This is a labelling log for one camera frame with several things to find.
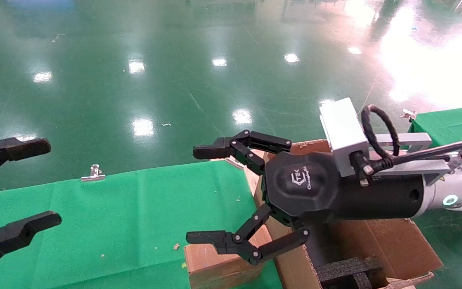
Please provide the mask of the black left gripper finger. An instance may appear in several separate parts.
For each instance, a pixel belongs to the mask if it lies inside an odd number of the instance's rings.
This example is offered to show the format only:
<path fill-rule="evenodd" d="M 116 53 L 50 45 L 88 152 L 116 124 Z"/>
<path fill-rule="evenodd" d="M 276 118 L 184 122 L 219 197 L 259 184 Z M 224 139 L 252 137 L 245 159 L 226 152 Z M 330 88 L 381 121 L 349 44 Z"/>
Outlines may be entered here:
<path fill-rule="evenodd" d="M 16 138 L 0 140 L 0 167 L 7 161 L 18 161 L 51 152 L 51 144 L 46 138 L 20 141 Z"/>
<path fill-rule="evenodd" d="M 43 212 L 0 227 L 0 259 L 30 245 L 34 236 L 62 223 L 56 212 Z"/>

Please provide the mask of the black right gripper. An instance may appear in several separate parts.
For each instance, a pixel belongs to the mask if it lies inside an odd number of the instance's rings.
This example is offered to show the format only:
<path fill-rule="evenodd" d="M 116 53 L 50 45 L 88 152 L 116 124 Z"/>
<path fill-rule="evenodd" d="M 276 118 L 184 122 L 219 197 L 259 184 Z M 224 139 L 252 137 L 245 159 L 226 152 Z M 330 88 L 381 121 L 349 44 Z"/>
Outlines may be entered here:
<path fill-rule="evenodd" d="M 211 145 L 194 146 L 195 159 L 233 156 L 255 174 L 264 174 L 264 201 L 237 230 L 187 232 L 189 244 L 211 244 L 218 254 L 237 254 L 259 265 L 308 241 L 310 230 L 296 229 L 260 247 L 252 236 L 272 215 L 284 225 L 324 223 L 335 220 L 379 220 L 416 216 L 425 185 L 418 175 L 380 176 L 360 185 L 356 176 L 342 177 L 332 154 L 313 152 L 293 155 L 292 142 L 273 135 L 243 130 L 233 137 L 219 137 Z M 265 164 L 251 149 L 275 154 Z"/>

